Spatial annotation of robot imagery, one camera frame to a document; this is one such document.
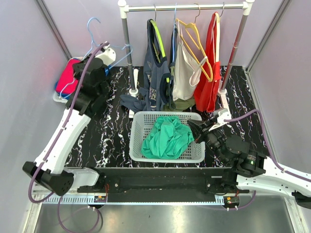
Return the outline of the light blue wire hanger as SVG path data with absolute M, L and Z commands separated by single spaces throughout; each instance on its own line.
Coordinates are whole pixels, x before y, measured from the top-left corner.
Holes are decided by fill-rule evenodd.
M 78 61 L 83 61 L 83 60 L 86 59 L 86 57 L 87 57 L 88 55 L 91 54 L 91 52 L 92 52 L 94 46 L 95 46 L 95 47 L 99 47 L 99 44 L 97 44 L 97 43 L 95 42 L 95 40 L 94 40 L 94 35 L 93 35 L 92 31 L 91 31 L 90 28 L 89 28 L 90 22 L 91 22 L 92 20 L 96 20 L 96 21 L 98 21 L 98 22 L 100 23 L 100 21 L 99 21 L 96 17 L 91 17 L 91 18 L 88 20 L 88 22 L 87 22 L 87 30 L 88 30 L 88 32 L 89 32 L 89 34 L 90 34 L 90 38 L 91 38 L 91 48 L 90 48 L 90 50 L 89 50 L 83 57 L 72 57 L 72 58 L 69 59 L 69 61 L 72 60 L 72 59 L 78 60 Z M 109 73 L 109 71 L 111 70 L 111 68 L 113 68 L 113 67 L 116 66 L 119 62 L 121 62 L 123 59 L 125 59 L 126 57 L 128 57 L 129 55 L 131 55 L 132 52 L 133 52 L 133 49 L 130 49 L 130 52 L 129 52 L 128 55 L 125 55 L 123 58 L 121 58 L 120 60 L 118 60 L 117 62 L 115 62 L 113 65 L 109 65 L 108 68 L 105 69 L 105 74 L 107 75 L 107 74 Z M 74 80 L 75 80 L 75 79 L 73 78 L 73 79 L 72 79 L 72 82 L 67 83 L 67 84 L 61 89 L 60 93 L 58 94 L 60 100 L 68 100 L 68 99 L 69 99 L 69 96 L 71 95 L 71 93 L 67 94 L 66 96 L 64 96 L 62 93 L 63 93 L 63 91 L 64 91 L 69 85 L 71 85 L 71 84 L 74 83 Z

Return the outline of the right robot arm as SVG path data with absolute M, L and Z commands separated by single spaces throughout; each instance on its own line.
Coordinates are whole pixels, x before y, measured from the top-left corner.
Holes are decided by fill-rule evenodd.
M 250 149 L 237 135 L 225 136 L 212 121 L 187 121 L 195 143 L 204 142 L 229 170 L 224 172 L 221 188 L 270 192 L 293 199 L 297 205 L 311 207 L 311 175 L 284 166 L 271 156 Z

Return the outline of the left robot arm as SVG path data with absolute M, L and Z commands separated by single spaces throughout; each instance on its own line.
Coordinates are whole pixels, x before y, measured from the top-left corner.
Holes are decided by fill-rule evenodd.
M 100 58 L 73 64 L 73 74 L 82 84 L 80 91 L 70 97 L 61 122 L 42 153 L 22 167 L 34 182 L 59 196 L 80 186 L 88 186 L 94 192 L 104 189 L 105 180 L 96 169 L 69 169 L 65 168 L 65 162 L 91 118 L 106 107 L 110 96 L 107 68 Z

